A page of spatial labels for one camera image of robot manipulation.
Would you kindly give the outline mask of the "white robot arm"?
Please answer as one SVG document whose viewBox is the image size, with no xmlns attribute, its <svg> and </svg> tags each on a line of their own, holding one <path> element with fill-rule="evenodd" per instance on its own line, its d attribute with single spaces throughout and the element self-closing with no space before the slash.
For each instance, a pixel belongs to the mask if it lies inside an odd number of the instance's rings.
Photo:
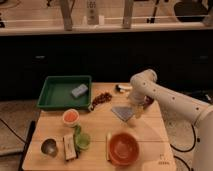
<svg viewBox="0 0 213 171">
<path fill-rule="evenodd" d="M 213 105 L 162 87 L 156 81 L 157 74 L 152 69 L 133 75 L 129 99 L 133 104 L 143 104 L 144 97 L 149 97 L 196 126 L 200 141 L 194 151 L 192 169 L 213 171 Z"/>
</svg>

